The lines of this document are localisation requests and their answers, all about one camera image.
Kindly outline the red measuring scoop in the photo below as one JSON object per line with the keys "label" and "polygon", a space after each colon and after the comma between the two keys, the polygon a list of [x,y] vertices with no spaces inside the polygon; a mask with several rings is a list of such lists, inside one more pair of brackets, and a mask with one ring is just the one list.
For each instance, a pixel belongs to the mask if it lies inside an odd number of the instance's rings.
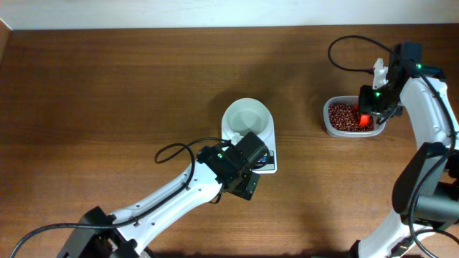
{"label": "red measuring scoop", "polygon": [[371,116],[367,114],[361,114],[357,106],[354,107],[354,111],[355,111],[356,120],[358,122],[358,126],[360,128],[367,126],[370,122]]}

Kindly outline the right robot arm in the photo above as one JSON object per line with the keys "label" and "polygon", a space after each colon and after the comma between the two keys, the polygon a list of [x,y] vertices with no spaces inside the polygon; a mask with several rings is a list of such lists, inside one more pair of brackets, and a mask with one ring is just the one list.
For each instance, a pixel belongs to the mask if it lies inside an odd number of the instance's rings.
{"label": "right robot arm", "polygon": [[389,50],[387,67],[376,63],[374,83],[360,89],[358,111],[381,125],[406,111],[417,152],[392,190],[392,210],[367,238],[356,241],[351,257],[402,257],[413,246],[433,257],[422,239],[458,224],[458,183],[443,183],[448,172],[458,178],[458,122],[450,106],[446,78],[439,67],[422,64],[422,46],[405,42]]}

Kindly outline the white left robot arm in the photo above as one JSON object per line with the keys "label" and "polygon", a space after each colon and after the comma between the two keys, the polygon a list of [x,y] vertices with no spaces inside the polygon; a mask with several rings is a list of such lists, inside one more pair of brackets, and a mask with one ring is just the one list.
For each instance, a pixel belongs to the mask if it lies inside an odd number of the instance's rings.
{"label": "white left robot arm", "polygon": [[59,257],[150,257],[148,245],[192,209],[217,203],[223,193],[250,200],[260,179],[255,169],[268,164],[271,152],[254,133],[237,144],[221,140],[191,157],[186,170],[146,198],[105,214],[88,211],[74,229]]}

